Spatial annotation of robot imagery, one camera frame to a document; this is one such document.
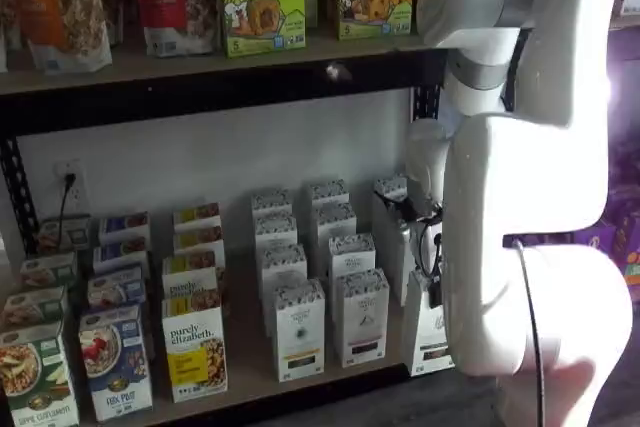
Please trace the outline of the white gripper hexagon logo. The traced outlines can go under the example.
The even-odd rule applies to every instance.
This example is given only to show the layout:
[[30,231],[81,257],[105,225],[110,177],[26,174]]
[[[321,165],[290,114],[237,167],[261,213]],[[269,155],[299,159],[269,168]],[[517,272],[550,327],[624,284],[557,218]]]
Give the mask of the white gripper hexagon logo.
[[[437,120],[416,120],[409,128],[406,141],[405,171],[407,190],[414,201],[429,199],[443,202],[444,173],[450,140]],[[387,212],[399,224],[424,222],[407,196],[384,198]],[[442,305],[442,239],[440,229],[427,230],[427,277],[431,308]]]

